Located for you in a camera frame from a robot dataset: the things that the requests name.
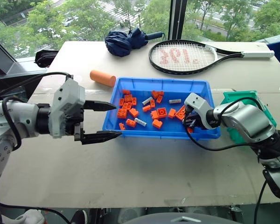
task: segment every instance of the sneaker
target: sneaker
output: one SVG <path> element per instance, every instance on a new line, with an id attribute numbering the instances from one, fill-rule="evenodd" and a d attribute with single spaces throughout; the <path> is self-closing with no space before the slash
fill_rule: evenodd
<path id="1" fill-rule="evenodd" d="M 84 210 L 78 210 L 71 219 L 71 224 L 87 224 L 88 218 L 87 213 Z"/>

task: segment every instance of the window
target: window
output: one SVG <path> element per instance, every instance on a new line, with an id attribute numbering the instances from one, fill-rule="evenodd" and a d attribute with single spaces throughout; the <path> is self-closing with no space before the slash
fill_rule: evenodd
<path id="1" fill-rule="evenodd" d="M 280 35 L 280 0 L 188 0 L 182 38 L 253 42 Z"/>
<path id="2" fill-rule="evenodd" d="M 168 32 L 170 0 L 0 0 L 0 43 L 15 58 L 65 41 L 103 41 L 110 30 Z"/>

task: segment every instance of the umbrella handle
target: umbrella handle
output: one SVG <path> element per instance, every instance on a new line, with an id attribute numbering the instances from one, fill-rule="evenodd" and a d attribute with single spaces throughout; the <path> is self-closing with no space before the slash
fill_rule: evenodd
<path id="1" fill-rule="evenodd" d="M 152 39 L 160 38 L 162 36 L 163 36 L 163 32 L 154 32 L 152 34 L 147 34 L 145 36 L 145 40 L 152 40 Z"/>

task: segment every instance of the crosswalk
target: crosswalk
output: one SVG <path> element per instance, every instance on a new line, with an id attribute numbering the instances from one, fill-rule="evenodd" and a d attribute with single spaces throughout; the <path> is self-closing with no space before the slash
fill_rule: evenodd
<path id="1" fill-rule="evenodd" d="M 103 1 L 97 1 L 97 3 L 99 4 L 100 9 L 102 9 L 104 12 L 116 17 L 118 20 L 123 21 L 123 22 L 128 20 L 128 16 L 123 13 L 121 8 L 119 10 L 116 10 L 115 5 L 107 3 L 107 2 L 103 2 Z M 133 25 L 133 27 L 139 26 L 138 15 L 139 14 L 129 15 L 130 22 L 131 22 L 131 25 Z"/>

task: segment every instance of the white racket grip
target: white racket grip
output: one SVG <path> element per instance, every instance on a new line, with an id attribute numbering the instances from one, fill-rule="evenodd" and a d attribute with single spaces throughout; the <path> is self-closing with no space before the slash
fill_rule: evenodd
<path id="1" fill-rule="evenodd" d="M 275 52 L 273 50 L 259 50 L 259 51 L 241 51 L 243 57 L 262 57 L 262 58 L 270 58 L 275 55 Z"/>

